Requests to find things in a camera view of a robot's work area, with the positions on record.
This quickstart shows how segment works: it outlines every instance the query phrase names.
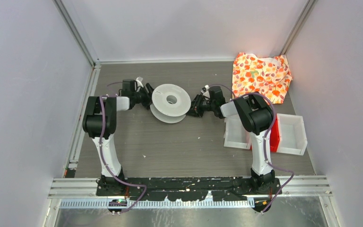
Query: wood grain floor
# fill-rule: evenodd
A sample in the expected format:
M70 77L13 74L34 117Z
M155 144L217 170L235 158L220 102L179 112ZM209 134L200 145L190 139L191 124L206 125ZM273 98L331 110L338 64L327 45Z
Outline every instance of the wood grain floor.
M106 85L123 79L143 77L153 87L170 83L184 88L191 98L206 84L231 85L232 62L145 63L103 65L95 95L114 94ZM121 85L113 86L118 90ZM224 96L230 92L224 89ZM277 113L294 114L287 95L276 105ZM250 175L249 150L225 148L224 121L212 113L203 118L187 116L177 124L157 120L141 105L118 112L115 146L126 177L183 177ZM276 166L292 169L298 175L313 175L308 152L304 156L271 155ZM76 177L99 177L101 165L95 146L84 138ZM276 175L288 175L276 170Z

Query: storage bin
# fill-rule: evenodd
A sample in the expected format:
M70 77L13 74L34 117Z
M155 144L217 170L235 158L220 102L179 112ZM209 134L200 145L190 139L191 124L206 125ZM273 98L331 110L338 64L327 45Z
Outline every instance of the storage bin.
M303 155L307 148L307 135L305 134L302 116L277 114L280 119L280 136L278 153Z
M251 149L251 141L246 139L245 129L238 115L225 118L225 147ZM271 152L303 155L307 148L302 116L277 114L270 136Z

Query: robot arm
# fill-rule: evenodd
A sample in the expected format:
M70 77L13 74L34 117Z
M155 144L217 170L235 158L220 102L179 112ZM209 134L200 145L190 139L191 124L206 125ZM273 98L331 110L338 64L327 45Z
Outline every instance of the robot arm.
M123 181L123 170L116 155L113 136L116 131L116 115L118 111L130 110L135 104L139 103L145 108L149 108L153 90L154 89L148 83L143 87L141 81L138 83L136 80L125 79L122 82L122 89L119 91L119 97L103 97L106 113L106 126L102 138L102 153L112 173ZM94 142L100 157L101 178L98 181L98 188L102 189L105 195L108 195L108 192L113 193L113 195L121 193L125 188L124 185L120 184L112 177L111 173L109 173L102 162L99 149L99 138L102 131L102 113L98 96L91 96L88 98L83 118L83 130L88 133L88 136Z
M190 116L202 117L205 111L212 111L218 118L239 115L243 127L252 141L253 162L251 166L251 186L254 192L267 192L275 184L275 171L265 161L264 136L270 127L273 113L265 100L256 95L243 96L226 103L219 86L206 86L191 102ZM270 162L270 132L266 138L266 152Z

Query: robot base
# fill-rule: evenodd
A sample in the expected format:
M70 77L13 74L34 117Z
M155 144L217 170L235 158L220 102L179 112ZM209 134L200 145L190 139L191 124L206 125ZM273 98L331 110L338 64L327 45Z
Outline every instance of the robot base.
M120 180L125 181L123 168L117 176ZM113 177L101 175L101 178L96 180L98 186L96 188L97 196L115 196L125 192L126 186Z
M275 178L275 181L273 183L269 184L268 186L259 187L258 190L256 190L254 193L255 194L275 195L276 192L279 190L279 188L280 188L280 181L278 178ZM255 207L253 209L257 212L261 212L265 209L267 204L270 202L270 198L269 197L255 198L254 202L255 202Z

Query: orange floral cloth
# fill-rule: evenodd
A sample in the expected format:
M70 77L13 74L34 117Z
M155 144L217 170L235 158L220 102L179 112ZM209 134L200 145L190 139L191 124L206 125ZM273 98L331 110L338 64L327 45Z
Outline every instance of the orange floral cloth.
M281 104L292 79L285 55L257 58L252 53L239 53L234 60L232 89L236 96L258 91L272 103Z

